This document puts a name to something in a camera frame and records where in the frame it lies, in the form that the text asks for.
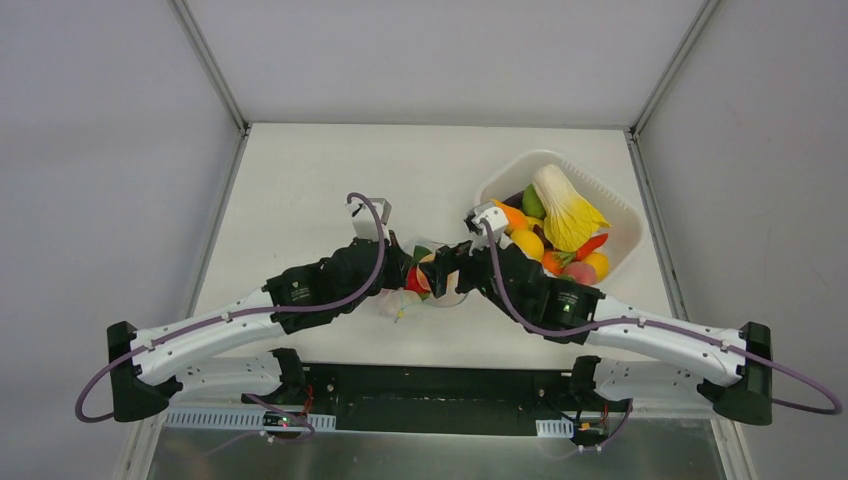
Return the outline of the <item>orange fruit toy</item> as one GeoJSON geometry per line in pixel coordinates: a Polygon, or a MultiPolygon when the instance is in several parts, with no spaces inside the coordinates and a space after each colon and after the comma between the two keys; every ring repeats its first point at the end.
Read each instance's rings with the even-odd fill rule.
{"type": "Polygon", "coordinates": [[[428,280],[431,294],[441,298],[456,294],[459,284],[459,263],[454,255],[444,252],[433,254],[418,264],[418,268],[428,280]]]}

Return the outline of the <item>dark green avocado toy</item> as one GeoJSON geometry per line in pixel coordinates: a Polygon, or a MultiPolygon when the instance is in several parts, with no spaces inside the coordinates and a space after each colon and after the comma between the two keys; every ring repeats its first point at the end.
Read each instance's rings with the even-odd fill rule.
{"type": "Polygon", "coordinates": [[[415,264],[418,264],[422,260],[424,260],[426,257],[431,255],[432,253],[433,253],[433,251],[431,249],[429,249],[429,248],[427,248],[423,245],[415,245],[414,248],[413,248],[413,254],[412,254],[413,262],[415,264]]]}

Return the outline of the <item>red apple toy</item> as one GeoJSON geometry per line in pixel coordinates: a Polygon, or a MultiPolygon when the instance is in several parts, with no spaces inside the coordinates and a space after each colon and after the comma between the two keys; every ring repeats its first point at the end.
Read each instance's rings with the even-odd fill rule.
{"type": "Polygon", "coordinates": [[[429,295],[431,292],[426,276],[420,272],[417,266],[409,269],[406,276],[405,289],[424,296],[429,295]]]}

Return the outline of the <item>clear zip top bag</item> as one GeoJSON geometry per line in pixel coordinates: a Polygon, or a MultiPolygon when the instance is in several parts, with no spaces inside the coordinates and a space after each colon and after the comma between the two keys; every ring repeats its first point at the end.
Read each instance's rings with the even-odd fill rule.
{"type": "Polygon", "coordinates": [[[420,271],[421,263],[431,263],[438,249],[444,243],[426,238],[413,238],[403,250],[412,257],[412,266],[406,274],[404,285],[399,290],[382,290],[376,297],[376,313],[391,318],[394,323],[425,316],[426,312],[436,309],[453,308],[462,304],[467,293],[457,293],[458,273],[448,275],[448,285],[444,295],[436,296],[430,282],[420,271]]]}

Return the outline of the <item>yellow orange mango toy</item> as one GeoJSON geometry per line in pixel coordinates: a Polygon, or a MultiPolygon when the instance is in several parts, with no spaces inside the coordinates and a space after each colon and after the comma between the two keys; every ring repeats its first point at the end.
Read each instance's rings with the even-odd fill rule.
{"type": "Polygon", "coordinates": [[[530,229],[528,219],[521,210],[495,199],[493,199],[492,202],[496,207],[500,208],[506,216],[508,222],[508,225],[505,228],[506,234],[511,235],[514,231],[530,229]]]}

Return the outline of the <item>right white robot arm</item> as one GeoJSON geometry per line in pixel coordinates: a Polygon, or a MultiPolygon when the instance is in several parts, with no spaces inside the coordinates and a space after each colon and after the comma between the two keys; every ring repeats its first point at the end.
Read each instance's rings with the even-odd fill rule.
{"type": "Polygon", "coordinates": [[[527,332],[549,341],[649,358],[635,373],[597,358],[577,361],[567,393],[580,409],[657,393],[707,403],[743,424],[773,421],[772,332],[766,325],[718,328],[656,316],[595,287],[551,277],[515,246],[442,247],[419,269],[434,296],[476,290],[527,332]]]}

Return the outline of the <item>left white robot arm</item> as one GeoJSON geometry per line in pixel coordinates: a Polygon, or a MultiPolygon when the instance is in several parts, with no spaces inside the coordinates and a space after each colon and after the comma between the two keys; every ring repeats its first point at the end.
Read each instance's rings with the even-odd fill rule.
{"type": "Polygon", "coordinates": [[[246,359],[225,359],[223,353],[327,325],[384,289],[404,287],[412,264],[395,237],[383,243],[356,238],[329,257],[286,269],[214,313],[144,330],[126,321],[111,325],[112,419],[142,420],[180,397],[203,394],[297,402],[306,379],[294,350],[246,359]]]}

